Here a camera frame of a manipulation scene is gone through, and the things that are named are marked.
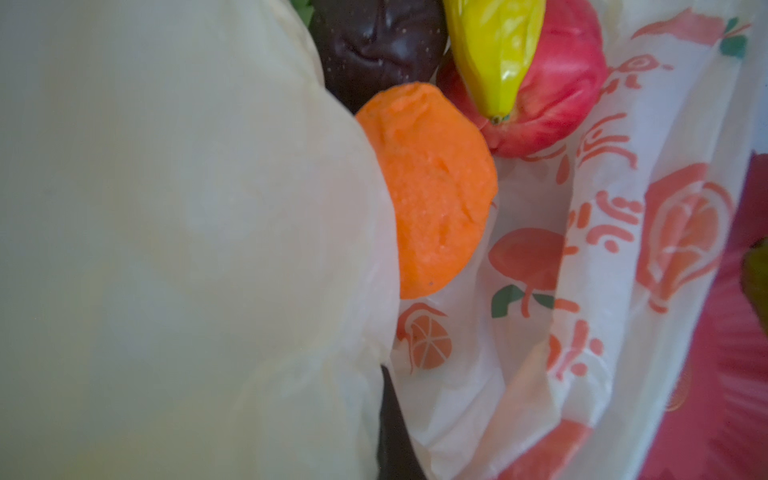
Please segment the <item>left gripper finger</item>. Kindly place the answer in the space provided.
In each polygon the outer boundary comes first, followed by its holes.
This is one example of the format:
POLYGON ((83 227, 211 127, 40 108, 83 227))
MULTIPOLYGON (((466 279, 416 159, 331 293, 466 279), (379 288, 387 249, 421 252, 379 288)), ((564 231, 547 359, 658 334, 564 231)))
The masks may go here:
POLYGON ((377 449, 378 480, 426 480, 414 452, 388 369, 381 366, 384 388, 377 449))

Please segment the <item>cream printed plastic bag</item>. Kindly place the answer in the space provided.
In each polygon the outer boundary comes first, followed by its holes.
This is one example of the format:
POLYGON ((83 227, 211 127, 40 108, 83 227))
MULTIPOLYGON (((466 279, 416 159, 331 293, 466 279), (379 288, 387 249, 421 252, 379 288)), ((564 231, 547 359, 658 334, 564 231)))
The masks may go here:
POLYGON ((588 1, 608 76, 494 160, 468 265, 400 297, 396 217, 291 1, 1 5, 1 475, 634 479, 720 266, 763 1, 588 1))

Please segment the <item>red flower-shaped plate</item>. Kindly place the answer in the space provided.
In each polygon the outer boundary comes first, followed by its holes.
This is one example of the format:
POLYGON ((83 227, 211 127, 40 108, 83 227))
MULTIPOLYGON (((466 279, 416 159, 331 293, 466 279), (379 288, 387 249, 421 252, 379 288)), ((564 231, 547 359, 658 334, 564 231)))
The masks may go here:
POLYGON ((719 271, 642 479, 767 476, 767 336, 741 288, 767 238, 767 156, 753 154, 719 271))

